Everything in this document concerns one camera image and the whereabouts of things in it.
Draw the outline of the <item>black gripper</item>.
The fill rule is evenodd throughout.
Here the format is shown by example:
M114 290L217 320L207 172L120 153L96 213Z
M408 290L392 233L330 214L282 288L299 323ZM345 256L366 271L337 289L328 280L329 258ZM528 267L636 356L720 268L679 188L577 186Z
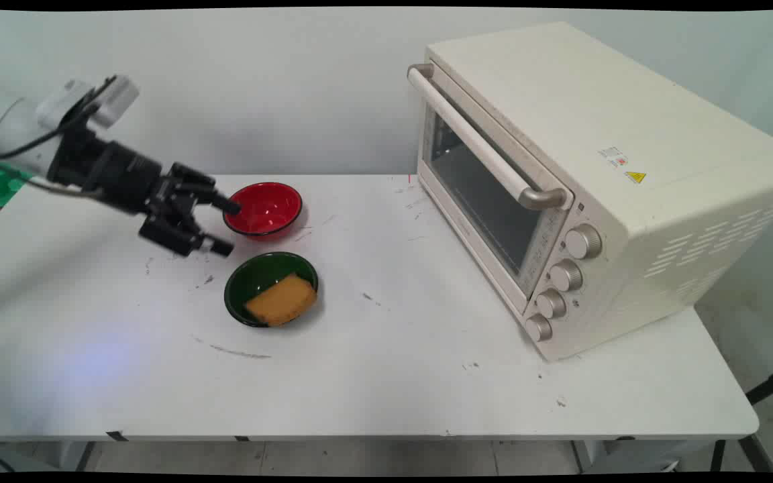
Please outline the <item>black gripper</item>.
M182 163L162 173L162 165L138 151L105 141L85 126L61 135L47 180L75 186L84 195L129 214L145 214L138 235L178 256L194 251L227 257L234 245L207 233L197 223L194 208L210 204L236 216L240 205L217 189L215 178ZM169 201L171 195L195 201Z

